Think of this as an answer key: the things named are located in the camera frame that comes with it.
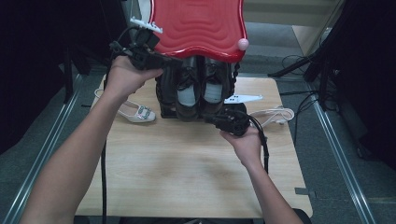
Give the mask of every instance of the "white sandal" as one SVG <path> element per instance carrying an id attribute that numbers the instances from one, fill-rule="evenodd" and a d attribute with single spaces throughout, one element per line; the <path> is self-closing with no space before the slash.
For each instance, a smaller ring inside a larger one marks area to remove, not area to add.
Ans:
<path id="1" fill-rule="evenodd" d="M 103 89 L 97 89 L 94 93 L 97 98 L 100 98 L 98 94 Z M 151 122 L 155 120 L 155 113 L 145 105 L 138 105 L 132 101 L 125 101 L 118 111 L 118 114 L 125 117 L 133 123 Z"/>
<path id="2" fill-rule="evenodd" d="M 271 122 L 284 124 L 294 118 L 294 112 L 291 109 L 283 108 L 283 106 L 278 106 L 274 109 L 255 111 L 250 113 L 249 115 L 257 119 L 258 121 L 264 119 L 265 121 L 261 123 L 262 127 L 266 126 Z"/>

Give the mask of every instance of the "gray floor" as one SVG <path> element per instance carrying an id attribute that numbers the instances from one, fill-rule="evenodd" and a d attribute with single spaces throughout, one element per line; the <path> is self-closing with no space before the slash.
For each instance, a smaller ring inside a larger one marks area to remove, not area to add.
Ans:
<path id="1" fill-rule="evenodd" d="M 241 76 L 264 77 L 282 68 L 282 59 L 288 55 L 301 55 L 300 48 L 289 26 L 247 23 L 250 49 L 241 62 Z M 289 58 L 285 65 L 295 62 Z M 89 112 L 93 91 L 105 72 L 96 67 L 83 78 L 82 91 L 64 125 L 54 148 L 75 129 Z M 279 91 L 306 91 L 307 85 L 301 75 L 287 75 L 276 80 Z M 0 220 L 16 198 L 26 176 L 28 176 L 40 149 L 46 143 L 50 128 L 63 107 L 64 91 L 53 97 L 47 108 L 35 120 L 26 135 L 13 148 L 0 155 Z M 283 96 L 285 107 L 297 110 L 305 95 Z M 360 183 L 377 223 L 394 223 L 396 219 L 396 172 L 381 161 L 364 161 L 356 153 L 350 134 L 342 118 L 329 112 L 332 126 L 337 133 L 351 169 Z M 295 120 L 290 122 L 290 133 L 295 133 Z M 361 223 L 341 169 L 337 164 L 328 137 L 322 129 L 314 107 L 310 107 L 298 118 L 296 151 L 302 167 L 305 184 L 311 192 L 310 200 L 314 215 L 313 223 Z M 109 223 L 117 223 L 113 217 Z M 92 217 L 92 223 L 100 223 Z"/>

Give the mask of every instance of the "light wooden board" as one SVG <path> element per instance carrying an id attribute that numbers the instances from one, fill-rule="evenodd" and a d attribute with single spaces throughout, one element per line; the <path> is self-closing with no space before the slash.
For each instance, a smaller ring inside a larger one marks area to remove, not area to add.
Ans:
<path id="1" fill-rule="evenodd" d="M 246 103 L 248 112 L 281 105 L 270 78 L 239 77 L 236 94 L 262 94 Z M 107 140 L 107 214 L 120 217 L 262 217 L 245 167 L 212 124 L 162 119 L 155 81 L 130 100 L 157 114 L 133 124 L 117 115 Z M 287 124 L 264 128 L 270 150 L 269 173 L 291 207 L 312 216 L 300 164 Z M 77 214 L 102 214 L 100 165 Z"/>

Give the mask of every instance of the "person's right hand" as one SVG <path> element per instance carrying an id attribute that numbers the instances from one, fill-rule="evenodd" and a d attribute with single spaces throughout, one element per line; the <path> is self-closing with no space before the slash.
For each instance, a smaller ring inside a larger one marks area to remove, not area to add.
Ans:
<path id="1" fill-rule="evenodd" d="M 112 62 L 104 94 L 112 94 L 124 102 L 130 94 L 141 88 L 145 81 L 162 73 L 162 69 L 137 70 L 127 56 L 119 56 Z"/>
<path id="2" fill-rule="evenodd" d="M 236 156 L 245 167 L 262 164 L 262 143 L 257 129 L 248 127 L 247 132 L 240 137 L 224 131 L 220 131 L 220 135 L 233 146 Z"/>

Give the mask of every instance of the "red lid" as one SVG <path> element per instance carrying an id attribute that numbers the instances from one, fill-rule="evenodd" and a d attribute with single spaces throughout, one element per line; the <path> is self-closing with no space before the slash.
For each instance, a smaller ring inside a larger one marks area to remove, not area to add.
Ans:
<path id="1" fill-rule="evenodd" d="M 238 41 L 247 38 L 242 6 L 243 0 L 151 0 L 149 21 L 163 28 L 155 49 L 178 58 L 240 62 L 245 51 Z"/>

